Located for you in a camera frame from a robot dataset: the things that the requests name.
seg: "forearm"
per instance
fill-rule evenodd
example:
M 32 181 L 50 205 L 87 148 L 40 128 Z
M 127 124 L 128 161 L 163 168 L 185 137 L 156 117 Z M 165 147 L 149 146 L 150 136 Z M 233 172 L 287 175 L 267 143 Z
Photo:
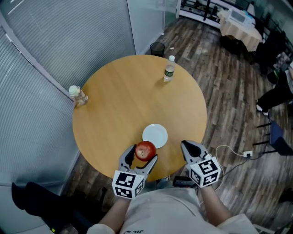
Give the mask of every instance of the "forearm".
M 115 233 L 118 233 L 123 225 L 130 202 L 130 199 L 119 198 L 99 223 L 107 225 Z
M 210 224 L 216 227 L 232 217 L 211 186 L 201 188 L 201 195 Z

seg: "black pants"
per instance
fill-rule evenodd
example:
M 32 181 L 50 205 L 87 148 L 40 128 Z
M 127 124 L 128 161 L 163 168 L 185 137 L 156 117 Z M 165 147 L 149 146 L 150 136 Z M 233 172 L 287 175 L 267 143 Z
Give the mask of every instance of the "black pants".
M 257 101 L 257 104 L 262 108 L 263 112 L 268 112 L 272 107 L 278 106 L 290 99 L 293 99 L 293 94 L 290 91 L 286 74 L 281 72 L 276 87 L 265 93 Z

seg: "red apple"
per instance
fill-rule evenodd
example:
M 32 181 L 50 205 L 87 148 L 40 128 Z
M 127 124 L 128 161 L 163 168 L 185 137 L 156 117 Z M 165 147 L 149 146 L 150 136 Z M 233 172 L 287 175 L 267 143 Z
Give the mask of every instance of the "red apple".
M 147 162 L 156 155 L 156 147 L 150 141 L 141 141 L 136 145 L 135 155 L 139 160 Z

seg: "wooden floor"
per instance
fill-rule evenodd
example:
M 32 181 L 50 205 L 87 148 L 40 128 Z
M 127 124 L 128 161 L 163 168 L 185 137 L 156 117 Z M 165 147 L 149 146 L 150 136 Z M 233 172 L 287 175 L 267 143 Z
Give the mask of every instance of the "wooden floor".
M 255 128 L 268 123 L 256 112 L 255 101 L 271 89 L 271 84 L 261 77 L 258 65 L 250 65 L 243 56 L 226 51 L 219 38 L 217 29 L 180 18 L 158 41 L 166 46 L 165 57 L 174 55 L 177 64 L 192 74 L 204 94 L 208 121 L 203 144 L 209 152 L 215 155 L 217 146 L 229 145 L 240 154 L 253 149 L 255 158 L 265 148 L 270 149 L 265 145 L 252 148 L 252 144 L 268 139 L 268 128 Z M 271 119 L 285 129 L 285 138 L 292 144 L 286 105 L 273 108 Z M 244 162 L 228 148 L 219 148 L 217 155 L 225 171 Z M 185 174 L 184 169 L 177 174 Z M 105 186 L 109 189 L 104 204 L 107 210 L 113 200 L 111 182 L 80 156 L 67 195 L 82 191 L 89 199 L 99 199 Z M 245 213 L 252 223 L 275 230 L 291 219 L 293 205 L 278 204 L 278 199 L 284 188 L 292 186 L 293 157 L 272 153 L 249 160 L 227 174 L 216 193 L 233 214 Z M 74 230 L 68 228 L 64 233 Z

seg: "power outlet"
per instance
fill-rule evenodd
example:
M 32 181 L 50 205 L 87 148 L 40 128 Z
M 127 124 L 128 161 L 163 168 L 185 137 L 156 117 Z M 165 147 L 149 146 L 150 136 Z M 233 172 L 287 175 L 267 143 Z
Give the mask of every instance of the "power outlet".
M 252 151 L 244 151 L 243 152 L 243 157 L 245 157 L 245 158 L 252 157 Z

